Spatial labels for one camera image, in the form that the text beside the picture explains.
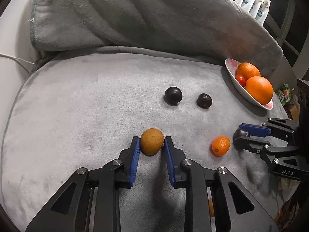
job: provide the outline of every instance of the orange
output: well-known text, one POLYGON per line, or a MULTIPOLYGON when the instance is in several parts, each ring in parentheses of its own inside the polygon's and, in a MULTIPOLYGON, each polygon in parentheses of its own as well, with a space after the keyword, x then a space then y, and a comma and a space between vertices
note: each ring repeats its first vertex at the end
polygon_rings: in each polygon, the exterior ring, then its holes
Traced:
POLYGON ((141 151, 145 155, 153 156, 161 149, 163 142, 164 136, 158 129, 147 129, 141 135, 141 151))
POLYGON ((211 143, 211 149, 216 156, 222 156, 227 153, 231 145, 230 139, 226 136, 219 136, 211 143))
POLYGON ((268 104, 272 99, 271 83, 264 77, 251 77, 246 82, 246 91, 260 104, 268 104))
POLYGON ((236 70, 237 75, 242 75, 247 81, 254 76, 260 76, 260 72, 257 67, 250 63, 241 63, 236 70))

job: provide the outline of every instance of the gray blanket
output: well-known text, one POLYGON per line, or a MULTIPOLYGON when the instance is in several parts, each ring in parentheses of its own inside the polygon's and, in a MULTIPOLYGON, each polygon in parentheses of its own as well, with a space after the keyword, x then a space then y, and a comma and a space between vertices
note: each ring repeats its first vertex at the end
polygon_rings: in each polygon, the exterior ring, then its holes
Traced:
MULTIPOLYGON (((250 104, 225 67, 191 58, 129 47, 64 52, 30 77, 12 109, 1 150, 4 208, 24 232, 77 168, 102 167, 154 127, 203 167, 227 167, 274 218, 282 197, 265 162, 233 145, 222 157, 210 152, 214 138, 231 139, 242 122, 286 118, 273 102, 271 111, 250 104), (163 100, 170 86, 182 90, 178 106, 163 100), (208 110, 196 105, 200 93, 213 99, 208 110)), ((134 187, 120 192, 122 231, 182 231, 184 198, 170 186, 161 153, 141 154, 134 187)))
POLYGON ((42 51, 132 46, 249 61, 270 77, 282 50, 232 0, 34 0, 31 42, 42 51))

